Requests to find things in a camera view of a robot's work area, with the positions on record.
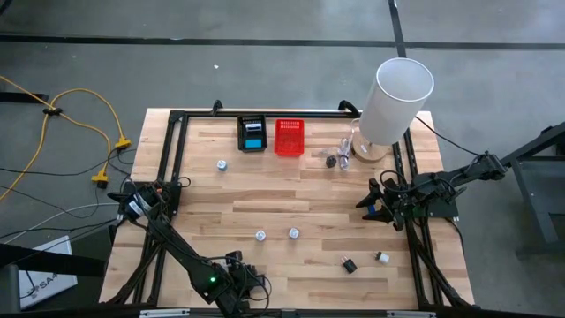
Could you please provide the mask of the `grey post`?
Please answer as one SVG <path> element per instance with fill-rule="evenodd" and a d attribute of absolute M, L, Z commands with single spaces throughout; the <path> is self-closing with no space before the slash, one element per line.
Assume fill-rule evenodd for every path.
<path fill-rule="evenodd" d="M 19 300 L 19 268 L 7 265 L 0 269 L 0 314 L 17 314 Z"/>

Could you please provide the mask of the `black plastic basket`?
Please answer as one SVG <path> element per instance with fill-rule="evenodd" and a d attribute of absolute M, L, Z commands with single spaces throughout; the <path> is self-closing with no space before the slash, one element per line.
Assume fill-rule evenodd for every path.
<path fill-rule="evenodd" d="M 259 133 L 247 133 L 245 131 L 245 124 L 249 123 L 262 123 L 263 131 Z M 245 139 L 262 139 L 262 148 L 245 149 Z M 267 148 L 267 126 L 264 115 L 248 115 L 239 116 L 237 118 L 237 148 L 244 152 L 261 152 Z"/>

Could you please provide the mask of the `black metal table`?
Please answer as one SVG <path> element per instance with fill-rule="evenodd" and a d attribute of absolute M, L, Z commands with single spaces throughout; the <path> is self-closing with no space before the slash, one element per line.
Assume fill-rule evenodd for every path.
<path fill-rule="evenodd" d="M 565 121 L 544 129 L 534 140 L 506 155 L 502 162 L 511 168 L 527 209 L 543 241 L 516 251 L 516 256 L 565 254 L 553 219 L 565 217 Z"/>

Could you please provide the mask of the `black beam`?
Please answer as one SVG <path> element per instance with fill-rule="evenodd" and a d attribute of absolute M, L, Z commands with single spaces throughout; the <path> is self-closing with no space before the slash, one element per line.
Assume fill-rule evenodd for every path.
<path fill-rule="evenodd" d="M 8 265 L 16 265 L 20 270 L 74 276 L 102 277 L 106 270 L 105 262 L 95 258 L 0 244 L 0 268 Z"/>

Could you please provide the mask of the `red plastic basket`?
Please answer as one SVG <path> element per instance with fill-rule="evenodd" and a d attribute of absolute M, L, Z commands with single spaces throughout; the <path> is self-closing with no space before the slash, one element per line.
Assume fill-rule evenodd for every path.
<path fill-rule="evenodd" d="M 275 122 L 275 153 L 279 156 L 301 156 L 305 151 L 305 121 L 294 118 Z"/>

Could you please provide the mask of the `white shade table lamp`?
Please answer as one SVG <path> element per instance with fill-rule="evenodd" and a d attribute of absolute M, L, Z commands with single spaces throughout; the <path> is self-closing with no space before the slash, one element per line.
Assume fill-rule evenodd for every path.
<path fill-rule="evenodd" d="M 363 163 L 376 163 L 385 157 L 433 90 L 433 75 L 420 62 L 407 57 L 383 62 L 374 75 L 358 128 L 352 133 L 354 156 Z"/>

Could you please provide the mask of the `black flat bar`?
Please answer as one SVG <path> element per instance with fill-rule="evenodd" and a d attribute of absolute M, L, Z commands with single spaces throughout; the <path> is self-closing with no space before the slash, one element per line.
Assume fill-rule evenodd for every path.
<path fill-rule="evenodd" d="M 47 102 L 49 96 L 45 94 L 26 94 L 15 92 L 0 92 L 0 102 L 38 103 Z"/>

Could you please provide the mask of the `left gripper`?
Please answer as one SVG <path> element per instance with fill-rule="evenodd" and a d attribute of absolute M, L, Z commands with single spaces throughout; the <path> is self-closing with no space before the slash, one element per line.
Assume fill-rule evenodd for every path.
<path fill-rule="evenodd" d="M 255 266 L 243 262 L 241 251 L 221 257 L 225 261 L 227 290 L 216 299 L 224 316 L 253 316 L 251 301 L 267 300 L 267 277 Z"/>

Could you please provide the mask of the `silver frame bracket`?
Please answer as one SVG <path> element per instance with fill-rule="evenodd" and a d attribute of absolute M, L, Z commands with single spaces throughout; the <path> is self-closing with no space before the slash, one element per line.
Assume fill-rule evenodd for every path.
<path fill-rule="evenodd" d="M 139 318 L 185 318 L 191 311 L 187 308 L 150 309 L 139 312 Z"/>
<path fill-rule="evenodd" d="M 411 310 L 389 310 L 387 318 L 437 318 L 435 312 L 411 311 Z"/>

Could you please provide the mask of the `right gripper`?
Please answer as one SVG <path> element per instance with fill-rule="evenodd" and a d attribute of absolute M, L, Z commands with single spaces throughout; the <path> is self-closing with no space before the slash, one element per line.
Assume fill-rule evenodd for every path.
<path fill-rule="evenodd" d="M 368 181 L 369 194 L 356 204 L 356 208 L 374 206 L 380 200 L 380 184 L 375 178 Z M 392 223 L 396 231 L 414 230 L 413 202 L 411 184 L 401 181 L 396 183 L 394 179 L 388 178 L 384 181 L 384 198 L 381 209 L 376 209 L 375 215 L 367 213 L 362 216 L 363 220 L 385 220 Z"/>

